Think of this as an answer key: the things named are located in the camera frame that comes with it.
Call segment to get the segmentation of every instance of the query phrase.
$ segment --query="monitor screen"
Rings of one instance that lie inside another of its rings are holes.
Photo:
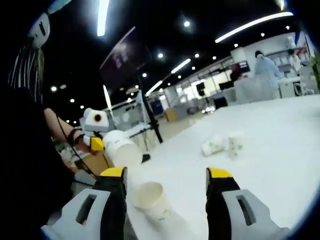
[[[250,72],[250,67],[247,61],[237,62],[230,66],[233,72],[240,72],[242,74]]]
[[[132,28],[112,49],[100,66],[104,85],[108,89],[119,88],[129,80],[150,58],[148,50]]]

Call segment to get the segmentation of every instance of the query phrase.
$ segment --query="wrist strap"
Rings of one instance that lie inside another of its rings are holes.
[[[75,138],[76,131],[80,131],[80,129],[76,129],[76,128],[72,129],[71,132],[69,133],[68,137],[67,137],[67,141],[72,147],[75,145],[75,139],[74,138]]]

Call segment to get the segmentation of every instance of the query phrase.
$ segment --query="pole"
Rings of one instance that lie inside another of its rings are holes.
[[[145,91],[143,89],[142,81],[141,81],[139,76],[137,78],[138,78],[139,89],[141,90],[142,101],[143,101],[143,104],[145,106],[146,112],[148,113],[148,116],[149,116],[149,119],[150,119],[150,125],[153,128],[153,130],[155,131],[155,135],[158,138],[159,143],[163,143],[163,139],[162,139],[162,137],[160,135],[160,132],[159,132],[158,121],[155,119],[155,116],[154,116],[153,112],[151,111],[151,109],[149,107],[149,103],[148,103],[148,100],[146,98],[146,93],[145,93]]]

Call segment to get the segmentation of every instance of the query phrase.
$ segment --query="white cabinet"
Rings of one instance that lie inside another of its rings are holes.
[[[279,84],[281,98],[293,98],[296,96],[293,82],[284,82]]]

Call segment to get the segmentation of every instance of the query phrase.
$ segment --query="tabletop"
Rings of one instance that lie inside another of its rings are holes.
[[[243,131],[243,151],[208,157],[201,145],[220,134]],[[276,99],[218,109],[150,152],[151,160],[129,170],[127,213],[139,240],[161,239],[133,206],[138,184],[163,185],[174,210],[208,239],[206,168],[226,169],[270,209],[279,227],[293,229],[309,209],[320,184],[320,95]]]
[[[288,83],[295,83],[295,82],[300,82],[300,81],[301,81],[300,76],[293,76],[293,77],[279,79],[278,83],[279,84],[288,84]]]

